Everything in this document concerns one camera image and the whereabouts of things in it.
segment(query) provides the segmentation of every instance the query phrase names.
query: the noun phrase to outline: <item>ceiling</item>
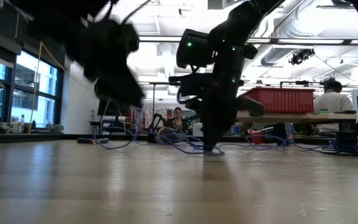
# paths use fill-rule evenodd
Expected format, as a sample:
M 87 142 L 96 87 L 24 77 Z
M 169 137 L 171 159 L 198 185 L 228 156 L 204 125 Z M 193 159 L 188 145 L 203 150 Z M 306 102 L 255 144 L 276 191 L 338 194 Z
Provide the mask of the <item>ceiling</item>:
M 144 0 L 120 0 L 113 7 L 112 17 L 123 20 Z M 224 21 L 235 7 L 223 10 L 208 10 L 210 0 L 153 0 L 130 21 L 140 35 L 181 36 L 185 29 L 209 32 Z M 326 9 L 332 7 L 330 0 L 286 0 L 267 16 L 253 37 L 279 38 L 323 38 L 358 39 L 358 13 L 354 9 Z M 96 20 L 106 13 L 106 6 Z M 176 66 L 175 54 L 178 44 L 140 43 L 138 52 L 131 54 L 128 64 L 140 82 L 167 82 L 171 75 L 190 73 L 190 68 Z M 358 82 L 358 47 L 355 46 L 308 46 L 313 47 L 316 56 L 301 65 L 291 65 L 288 60 L 297 50 L 305 46 L 260 45 L 259 54 L 253 61 L 247 61 L 242 79 L 248 84 L 239 93 L 251 88 L 251 84 L 262 80 L 263 84 L 280 81 L 321 80 L 334 76 L 342 84 L 355 85 Z M 274 54 L 273 64 L 265 66 L 261 61 Z M 213 66 L 201 72 L 212 71 Z M 147 96 L 152 97 L 151 86 L 144 86 Z M 175 99 L 175 89 L 161 86 L 156 91 L 160 99 Z

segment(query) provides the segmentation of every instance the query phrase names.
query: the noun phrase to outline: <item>person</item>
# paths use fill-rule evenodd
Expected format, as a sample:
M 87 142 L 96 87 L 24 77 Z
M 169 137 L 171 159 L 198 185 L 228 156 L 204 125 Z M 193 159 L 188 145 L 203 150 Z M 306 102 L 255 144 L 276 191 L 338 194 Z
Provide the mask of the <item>person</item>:
M 167 126 L 173 129 L 180 129 L 184 132 L 192 131 L 193 127 L 191 125 L 186 125 L 184 119 L 182 118 L 182 110 L 180 107 L 177 107 L 173 110 L 174 118 L 167 121 Z
M 350 99 L 341 94 L 342 84 L 336 80 L 328 80 L 324 84 L 324 94 L 317 97 L 314 104 L 314 113 L 320 113 L 321 110 L 328 110 L 330 113 L 343 112 L 353 110 Z M 321 124 L 318 125 L 319 131 L 335 132 L 339 131 L 337 124 Z

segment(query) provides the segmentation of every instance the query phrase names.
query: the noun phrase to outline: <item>woman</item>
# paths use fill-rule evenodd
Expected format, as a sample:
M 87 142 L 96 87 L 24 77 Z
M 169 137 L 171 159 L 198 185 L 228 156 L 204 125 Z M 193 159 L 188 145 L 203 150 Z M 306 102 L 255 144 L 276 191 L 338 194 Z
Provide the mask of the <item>woman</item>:
M 180 129 L 184 132 L 192 131 L 193 127 L 191 125 L 186 125 L 185 121 L 182 118 L 181 108 L 177 107 L 173 110 L 173 114 L 175 117 L 173 119 L 168 120 L 168 127 L 173 129 Z

